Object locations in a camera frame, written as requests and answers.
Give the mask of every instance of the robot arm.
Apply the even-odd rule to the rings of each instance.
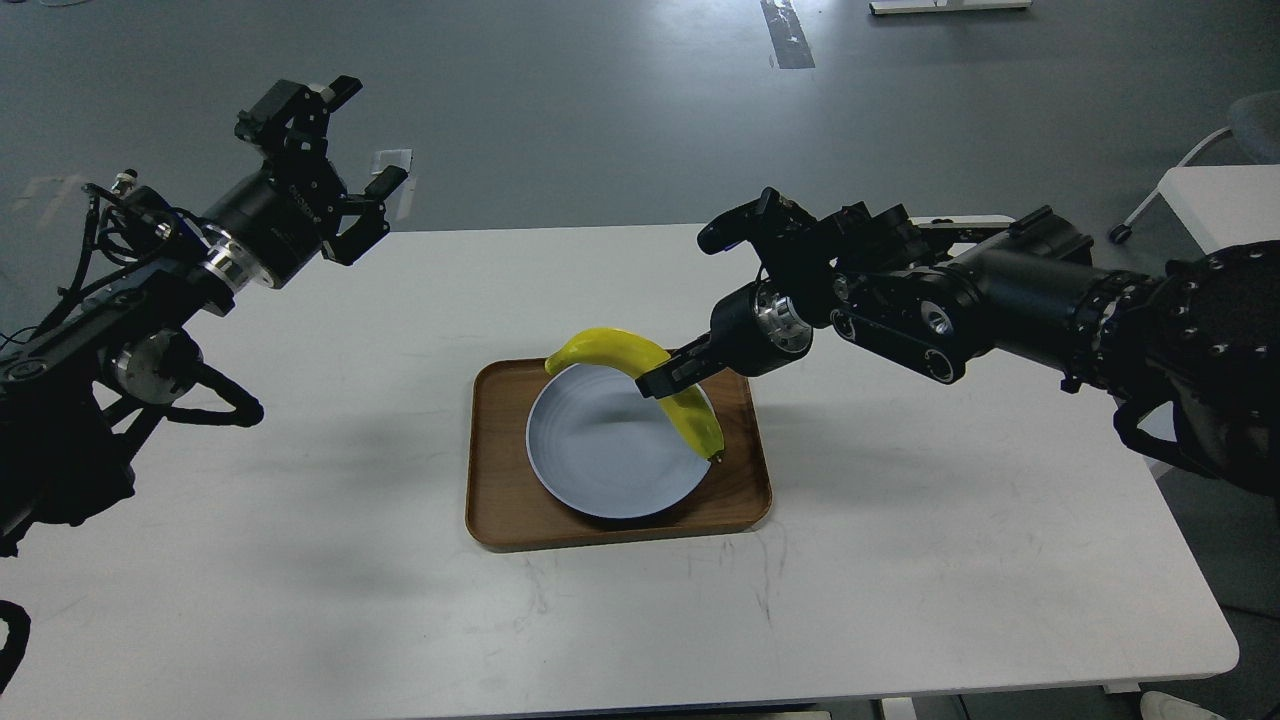
[[[979,240],[861,204],[817,220],[773,188],[698,237],[707,254],[746,241],[760,277],[722,299],[710,332],[641,375],[664,397],[724,368],[755,377],[803,357],[814,329],[940,383],[992,348],[1117,398],[1130,448],[1247,489],[1280,495],[1280,241],[1170,263],[1152,278],[1092,266],[1092,240],[1048,208]],[[1176,442],[1138,428],[1171,402]]]
[[[131,461],[160,420],[262,419],[257,400],[206,365],[182,325],[201,309],[225,315],[250,281],[283,287],[317,252],[351,265],[387,234],[384,201],[406,170],[389,167],[348,195],[325,158],[329,117],[360,88],[346,76],[323,87],[275,83],[236,126],[262,167],[204,217],[134,187],[132,170],[110,191],[86,186],[72,288],[19,352],[0,357],[0,556],[17,553],[33,523],[78,525],[132,496]],[[95,249],[123,268],[81,287]],[[120,398],[101,407],[95,382]],[[196,384],[230,410],[174,407]],[[113,429],[129,416],[127,429]]]

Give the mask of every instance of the white table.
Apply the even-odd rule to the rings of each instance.
[[[1204,252],[1280,240],[1280,165],[1172,168],[1157,187]]]
[[[191,323],[253,429],[163,427],[138,496],[0,562],[6,717],[552,714],[1103,684],[1236,644],[1100,392],[1002,354],[941,387],[823,333],[753,380],[753,532],[495,555],[471,380],[617,324],[675,345],[755,274],[698,225],[393,234]]]

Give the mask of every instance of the banana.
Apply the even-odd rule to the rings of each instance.
[[[547,359],[547,374],[556,375],[576,363],[605,365],[622,370],[631,379],[662,365],[671,354],[649,338],[618,328],[585,329]],[[671,424],[699,456],[719,461],[724,456],[724,433],[716,411],[698,387],[685,388],[658,401]]]

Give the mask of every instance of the white plate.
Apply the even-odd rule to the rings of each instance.
[[[710,468],[635,380],[599,365],[572,365],[552,378],[529,411],[525,448],[543,487],[598,518],[666,510]]]

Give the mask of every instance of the brown tray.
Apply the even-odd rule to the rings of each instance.
[[[556,500],[525,452],[525,424],[550,382],[543,360],[494,363],[475,380],[467,530],[489,550],[543,550],[745,530],[773,503],[746,378],[719,373],[700,384],[724,430],[724,461],[713,464],[676,505],[630,520],[605,520]]]

